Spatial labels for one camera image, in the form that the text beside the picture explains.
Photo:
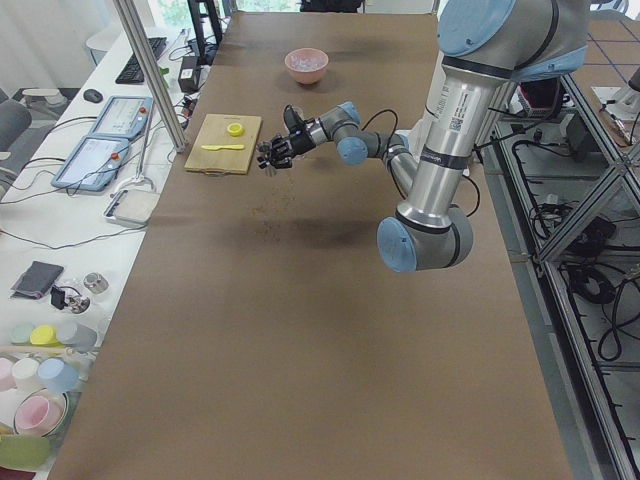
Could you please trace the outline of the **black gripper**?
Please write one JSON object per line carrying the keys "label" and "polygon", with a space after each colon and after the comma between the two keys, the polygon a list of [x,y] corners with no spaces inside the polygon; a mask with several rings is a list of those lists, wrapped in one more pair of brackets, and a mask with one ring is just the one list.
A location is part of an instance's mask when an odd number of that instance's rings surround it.
{"label": "black gripper", "polygon": [[292,160],[305,154],[316,147],[311,135],[306,129],[297,129],[287,136],[280,134],[270,141],[262,141],[258,144],[259,152],[272,152],[272,158],[258,157],[258,166],[267,171],[290,169]]}

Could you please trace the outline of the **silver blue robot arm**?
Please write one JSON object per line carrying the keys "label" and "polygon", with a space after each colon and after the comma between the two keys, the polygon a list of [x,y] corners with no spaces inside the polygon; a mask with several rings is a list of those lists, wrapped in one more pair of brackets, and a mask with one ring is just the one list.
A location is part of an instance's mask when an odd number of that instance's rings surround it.
{"label": "silver blue robot arm", "polygon": [[344,102],[310,119],[286,107],[288,134],[260,143],[258,164],[289,168],[327,142],[349,165],[381,159],[405,197],[377,229],[386,266],[414,272],[457,265],[473,232],[453,199],[496,90],[577,70],[589,14],[587,1],[450,1],[437,27],[444,82],[418,156],[399,134],[363,131],[354,104]]}

